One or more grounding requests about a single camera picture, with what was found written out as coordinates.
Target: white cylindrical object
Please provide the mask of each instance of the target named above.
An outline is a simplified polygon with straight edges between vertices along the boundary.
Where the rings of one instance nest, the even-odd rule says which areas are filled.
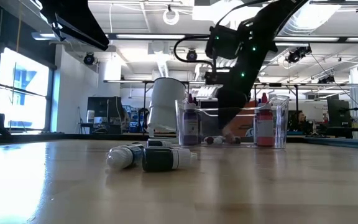
[[[185,85],[174,78],[154,81],[147,126],[161,131],[176,131],[175,100],[185,98]]]
[[[94,111],[93,110],[88,110],[86,112],[86,122],[94,123]]]
[[[108,154],[106,163],[112,169],[121,170],[132,163],[133,155],[126,147],[113,148]]]

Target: black cable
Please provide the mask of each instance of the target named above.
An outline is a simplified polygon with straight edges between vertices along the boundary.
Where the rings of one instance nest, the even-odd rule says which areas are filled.
[[[230,12],[234,11],[234,10],[237,10],[237,9],[240,9],[242,7],[246,7],[246,6],[249,6],[249,5],[252,5],[252,4],[259,4],[259,3],[263,3],[263,2],[267,2],[268,0],[255,0],[255,1],[250,1],[250,2],[247,2],[247,3],[244,3],[244,4],[241,4],[239,6],[236,6],[234,8],[232,8],[228,13],[226,13],[226,15],[224,15],[217,23],[216,25],[219,25],[222,20],[230,14]]]
[[[185,62],[185,63],[206,63],[206,64],[210,65],[211,67],[213,67],[212,62],[209,62],[207,60],[185,60],[185,59],[180,58],[178,56],[178,54],[177,54],[177,47],[181,42],[183,42],[185,40],[203,39],[203,38],[209,38],[209,35],[194,35],[194,36],[184,37],[184,38],[178,40],[178,42],[173,47],[173,54],[181,62]]]

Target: desk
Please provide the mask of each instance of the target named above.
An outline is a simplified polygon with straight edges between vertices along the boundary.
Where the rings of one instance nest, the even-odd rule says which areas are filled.
[[[0,223],[358,223],[358,149],[196,147],[190,170],[109,172],[128,143],[0,146]]]

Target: cable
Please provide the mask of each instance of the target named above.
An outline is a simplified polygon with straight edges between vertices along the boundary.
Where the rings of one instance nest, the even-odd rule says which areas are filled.
[[[186,11],[183,11],[183,10],[178,10],[178,12],[181,12],[185,15],[189,15],[189,16],[192,16],[193,14],[192,13],[189,13],[189,12],[186,12]]]
[[[112,8],[112,4],[110,5],[110,9],[109,9],[110,32],[112,32],[112,24],[111,24],[111,8]]]
[[[119,129],[121,130],[121,134],[122,134],[122,120],[121,120],[121,115],[119,114],[119,111],[118,111],[118,97],[116,98],[116,109],[117,109],[117,113],[118,113],[118,117],[119,117]]]
[[[22,0],[20,0],[19,6],[19,26],[17,28],[17,38],[16,38],[16,53],[19,53],[19,40],[20,40],[20,29],[22,27]]]
[[[321,67],[321,69],[323,69],[324,73],[327,74],[328,76],[330,76],[330,74],[324,69],[323,66],[321,66],[321,64],[318,62],[318,60],[316,59],[316,57],[314,57],[313,54],[310,54],[314,60],[317,62],[317,64]],[[353,99],[350,94],[348,94],[338,83],[334,82],[344,93],[346,93],[346,95],[358,106],[358,103],[356,102],[355,99]]]
[[[246,7],[246,6],[249,6],[249,5],[252,5],[252,4],[258,4],[258,3],[263,3],[263,2],[266,2],[267,0],[254,0],[254,1],[250,1],[250,2],[247,2],[247,3],[244,3],[244,4],[241,4],[239,6],[236,6],[234,8],[232,8],[228,13],[226,13],[226,15],[224,15],[217,23],[216,25],[219,25],[222,20],[230,14],[230,12],[234,11],[234,10],[237,10],[237,9],[240,9],[242,7]]]
[[[207,60],[192,60],[192,61],[189,61],[189,60],[185,60],[185,59],[180,58],[178,56],[178,54],[177,54],[177,47],[181,42],[183,42],[185,40],[202,39],[202,38],[209,38],[209,35],[194,35],[194,36],[190,36],[190,37],[184,37],[184,38],[178,40],[178,42],[173,47],[173,54],[181,62],[185,62],[185,63],[206,63],[206,64],[210,65],[211,67],[213,67],[213,64],[211,62],[207,61]]]

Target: pipe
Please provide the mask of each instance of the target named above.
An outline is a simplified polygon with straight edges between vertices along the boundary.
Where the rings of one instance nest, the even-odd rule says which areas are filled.
[[[142,9],[142,13],[143,13],[144,21],[146,23],[147,30],[150,32],[150,24],[149,24],[149,20],[147,19],[146,11],[144,10],[144,3],[139,2],[139,4],[140,4],[140,8]]]

